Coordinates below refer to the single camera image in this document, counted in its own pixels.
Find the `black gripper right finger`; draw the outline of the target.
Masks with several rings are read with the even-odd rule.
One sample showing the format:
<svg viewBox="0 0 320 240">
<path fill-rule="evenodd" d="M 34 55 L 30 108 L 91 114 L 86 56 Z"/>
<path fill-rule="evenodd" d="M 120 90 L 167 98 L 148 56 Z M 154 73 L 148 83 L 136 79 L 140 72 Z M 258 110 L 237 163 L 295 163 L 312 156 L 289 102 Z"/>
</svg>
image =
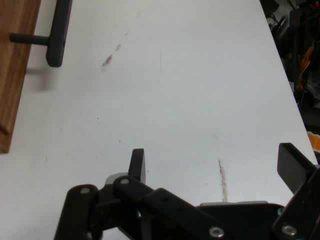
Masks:
<svg viewBox="0 0 320 240">
<path fill-rule="evenodd" d="M 293 144 L 278 147 L 277 172 L 292 198 L 272 225 L 278 240 L 320 238 L 320 169 Z"/>
</svg>

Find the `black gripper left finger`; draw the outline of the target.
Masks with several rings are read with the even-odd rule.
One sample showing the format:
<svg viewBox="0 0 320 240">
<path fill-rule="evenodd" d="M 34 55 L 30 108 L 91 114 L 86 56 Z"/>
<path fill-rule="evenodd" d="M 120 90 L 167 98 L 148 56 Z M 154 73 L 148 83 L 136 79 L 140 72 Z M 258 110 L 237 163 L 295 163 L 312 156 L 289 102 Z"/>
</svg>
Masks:
<svg viewBox="0 0 320 240">
<path fill-rule="evenodd" d="M 145 154 L 131 154 L 128 172 L 103 188 L 71 188 L 55 232 L 57 240 L 100 240 L 118 228 L 131 240 L 223 240 L 223 224 L 169 191 L 145 184 Z"/>
</svg>

